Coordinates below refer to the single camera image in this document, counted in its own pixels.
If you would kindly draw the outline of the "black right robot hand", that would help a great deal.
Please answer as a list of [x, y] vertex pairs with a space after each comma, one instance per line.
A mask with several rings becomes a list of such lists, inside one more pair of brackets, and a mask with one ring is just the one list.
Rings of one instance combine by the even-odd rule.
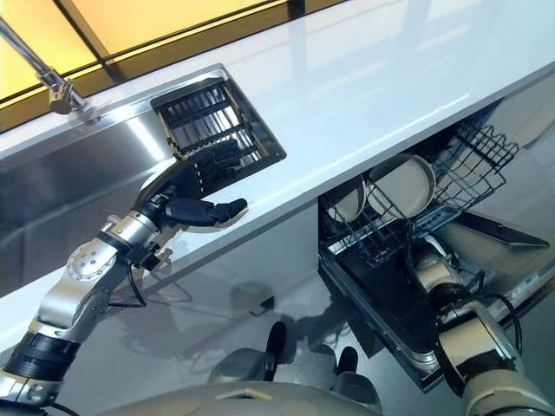
[[429, 232], [425, 236], [414, 239], [409, 252], [414, 263], [422, 260], [425, 256], [443, 257], [448, 261], [456, 258], [451, 244], [437, 232]]

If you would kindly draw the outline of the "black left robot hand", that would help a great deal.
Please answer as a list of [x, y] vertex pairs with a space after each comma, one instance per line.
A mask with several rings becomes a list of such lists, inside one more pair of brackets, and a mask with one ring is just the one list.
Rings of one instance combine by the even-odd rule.
[[176, 224], [208, 227], [232, 220], [247, 208], [245, 199], [214, 204], [204, 197], [236, 172], [241, 156], [236, 140], [203, 148], [173, 163], [141, 189], [133, 210], [162, 231]]

